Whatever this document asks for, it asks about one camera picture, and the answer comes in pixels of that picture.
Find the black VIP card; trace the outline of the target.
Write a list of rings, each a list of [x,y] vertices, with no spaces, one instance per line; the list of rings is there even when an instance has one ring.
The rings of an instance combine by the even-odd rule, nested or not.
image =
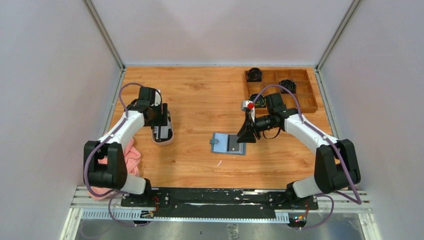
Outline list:
[[[238,143],[238,137],[236,134],[229,134],[227,139],[227,151],[228,152],[239,152],[240,144]]]

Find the blue leather card holder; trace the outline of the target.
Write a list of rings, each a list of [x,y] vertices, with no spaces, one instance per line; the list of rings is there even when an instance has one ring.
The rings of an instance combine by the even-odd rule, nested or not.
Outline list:
[[[241,155],[244,156],[247,151],[246,143],[240,143],[240,151],[239,152],[228,152],[227,144],[228,144],[228,135],[229,133],[221,133],[214,132],[212,134],[212,138],[209,141],[211,145],[211,152],[217,154],[227,154],[227,155]]]

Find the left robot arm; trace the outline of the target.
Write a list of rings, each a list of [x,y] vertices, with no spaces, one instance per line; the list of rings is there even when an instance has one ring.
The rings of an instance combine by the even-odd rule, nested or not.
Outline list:
[[[152,141],[160,146],[172,143],[174,130],[168,104],[161,90],[139,85],[138,97],[123,106],[120,120],[98,140],[85,143],[83,182],[96,198],[112,193],[134,196],[140,206],[149,206],[155,197],[147,178],[130,174],[124,151],[133,136],[143,127],[150,127]]]

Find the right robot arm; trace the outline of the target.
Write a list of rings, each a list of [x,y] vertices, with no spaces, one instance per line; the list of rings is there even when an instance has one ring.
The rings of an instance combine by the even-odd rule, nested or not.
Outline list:
[[[265,97],[267,115],[256,116],[250,100],[241,103],[245,120],[237,133],[238,143],[255,143],[266,130],[278,128],[301,141],[315,156],[312,176],[289,183],[285,201],[298,209],[306,198],[354,188],[361,181],[355,146],[349,139],[337,139],[313,125],[297,108],[287,108],[281,95]]]

